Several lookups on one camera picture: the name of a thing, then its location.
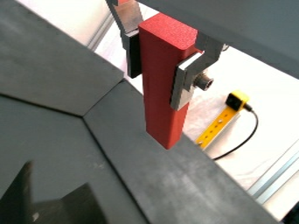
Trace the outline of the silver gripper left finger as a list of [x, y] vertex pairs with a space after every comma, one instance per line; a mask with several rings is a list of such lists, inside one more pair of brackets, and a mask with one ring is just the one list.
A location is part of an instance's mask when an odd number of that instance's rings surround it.
[[144, 21], [136, 0], [105, 0], [125, 49], [127, 75], [135, 78], [141, 73], [139, 24]]

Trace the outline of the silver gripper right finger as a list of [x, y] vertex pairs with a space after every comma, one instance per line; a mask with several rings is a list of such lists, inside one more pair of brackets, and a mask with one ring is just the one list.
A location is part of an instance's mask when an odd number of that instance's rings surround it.
[[176, 65], [171, 97], [171, 107], [176, 111], [191, 101], [195, 88], [203, 91], [209, 88], [213, 79], [203, 72], [219, 60], [223, 46], [215, 38], [197, 32], [197, 52]]

